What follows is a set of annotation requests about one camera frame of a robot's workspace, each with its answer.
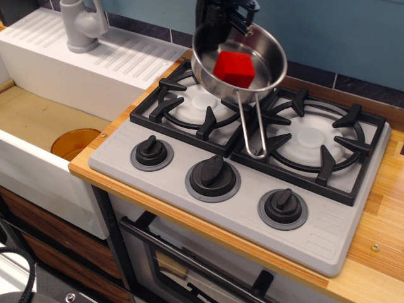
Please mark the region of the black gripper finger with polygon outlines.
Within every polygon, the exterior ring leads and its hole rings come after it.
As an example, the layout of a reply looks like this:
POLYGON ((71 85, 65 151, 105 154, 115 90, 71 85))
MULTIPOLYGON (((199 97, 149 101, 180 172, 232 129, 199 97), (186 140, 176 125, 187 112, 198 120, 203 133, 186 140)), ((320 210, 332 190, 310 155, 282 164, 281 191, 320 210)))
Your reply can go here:
POLYGON ((196 28, 205 25, 207 8, 208 8, 208 2, 206 0, 197 0, 195 9, 196 28))
POLYGON ((205 47, 218 47, 226 41, 232 29, 228 14, 219 6, 208 6, 205 17, 205 47))

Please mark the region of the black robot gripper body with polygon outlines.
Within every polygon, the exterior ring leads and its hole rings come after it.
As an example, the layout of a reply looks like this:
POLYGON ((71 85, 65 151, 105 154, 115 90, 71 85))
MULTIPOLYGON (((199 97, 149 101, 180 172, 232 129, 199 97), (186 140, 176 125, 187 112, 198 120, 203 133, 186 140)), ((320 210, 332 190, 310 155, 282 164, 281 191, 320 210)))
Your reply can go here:
POLYGON ((258 1, 207 1, 208 6, 219 6, 228 14, 228 21, 244 35, 253 33, 254 15, 261 9, 258 1))

